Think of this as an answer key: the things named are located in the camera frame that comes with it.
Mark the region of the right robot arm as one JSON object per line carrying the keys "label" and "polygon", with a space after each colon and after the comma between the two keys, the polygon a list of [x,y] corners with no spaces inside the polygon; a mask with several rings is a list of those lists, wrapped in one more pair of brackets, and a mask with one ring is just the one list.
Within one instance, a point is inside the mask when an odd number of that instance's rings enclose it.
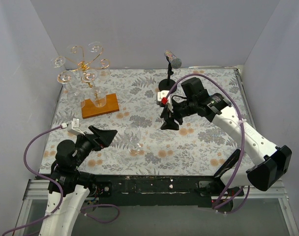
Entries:
{"label": "right robot arm", "polygon": [[157,104],[164,108],[161,114],[164,119],[161,129],[178,130],[184,117],[197,114],[227,133],[240,145],[240,153],[246,153],[253,163],[245,169],[226,170],[220,174],[220,180],[214,184],[219,195],[224,196],[233,187],[246,185],[267,191],[287,172],[292,150],[286,145],[279,147],[267,140],[241,119],[227,95],[210,95],[195,74],[182,82],[181,87],[185,94],[182,102],[176,102],[170,90],[157,93]]}

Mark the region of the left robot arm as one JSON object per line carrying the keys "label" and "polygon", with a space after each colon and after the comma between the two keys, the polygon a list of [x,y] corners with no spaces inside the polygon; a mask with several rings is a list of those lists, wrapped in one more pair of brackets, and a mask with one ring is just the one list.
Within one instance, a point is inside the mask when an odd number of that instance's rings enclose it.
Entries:
{"label": "left robot arm", "polygon": [[96,176],[80,172],[78,168],[92,151],[107,148],[115,138],[116,130],[101,130],[89,126],[90,133],[81,131],[76,141],[63,140],[57,145],[52,164],[48,201],[39,234],[41,236],[69,236],[87,197],[109,197],[112,184],[98,182]]}

